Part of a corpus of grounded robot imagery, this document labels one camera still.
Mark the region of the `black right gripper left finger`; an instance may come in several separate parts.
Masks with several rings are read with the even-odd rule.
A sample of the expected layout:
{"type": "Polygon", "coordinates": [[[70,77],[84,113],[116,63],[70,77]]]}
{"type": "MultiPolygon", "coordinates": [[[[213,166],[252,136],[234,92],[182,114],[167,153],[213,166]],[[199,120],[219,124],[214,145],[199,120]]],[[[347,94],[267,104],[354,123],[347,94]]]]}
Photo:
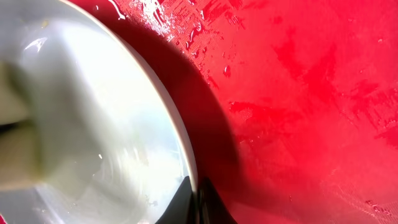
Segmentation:
{"type": "Polygon", "coordinates": [[[197,224],[197,200],[186,176],[155,224],[197,224]]]}

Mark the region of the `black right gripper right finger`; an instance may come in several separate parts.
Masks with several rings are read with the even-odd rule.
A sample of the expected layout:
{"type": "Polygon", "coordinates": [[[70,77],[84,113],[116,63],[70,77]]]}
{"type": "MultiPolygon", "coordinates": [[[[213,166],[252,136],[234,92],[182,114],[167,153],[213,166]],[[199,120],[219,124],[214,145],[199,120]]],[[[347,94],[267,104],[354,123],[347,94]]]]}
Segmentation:
{"type": "Polygon", "coordinates": [[[198,188],[198,205],[200,224],[237,224],[207,177],[198,188]]]}

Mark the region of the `teal plate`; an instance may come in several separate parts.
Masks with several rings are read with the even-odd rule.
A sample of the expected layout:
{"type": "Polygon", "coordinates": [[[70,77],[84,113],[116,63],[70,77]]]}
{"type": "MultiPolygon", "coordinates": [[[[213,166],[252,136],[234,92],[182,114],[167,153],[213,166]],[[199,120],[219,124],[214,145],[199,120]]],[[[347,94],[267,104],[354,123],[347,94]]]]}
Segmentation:
{"type": "Polygon", "coordinates": [[[126,41],[69,1],[2,1],[42,178],[1,191],[6,223],[156,223],[197,168],[169,93],[126,41]]]}

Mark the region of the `yellow green sponge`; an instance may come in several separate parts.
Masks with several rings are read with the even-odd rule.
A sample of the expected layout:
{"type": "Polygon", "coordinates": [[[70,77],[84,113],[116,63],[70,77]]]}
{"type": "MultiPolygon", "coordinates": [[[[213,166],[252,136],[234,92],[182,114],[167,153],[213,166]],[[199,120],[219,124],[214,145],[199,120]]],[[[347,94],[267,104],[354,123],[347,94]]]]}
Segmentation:
{"type": "Polygon", "coordinates": [[[1,191],[40,182],[40,138],[29,102],[18,84],[19,70],[1,62],[1,191]]]}

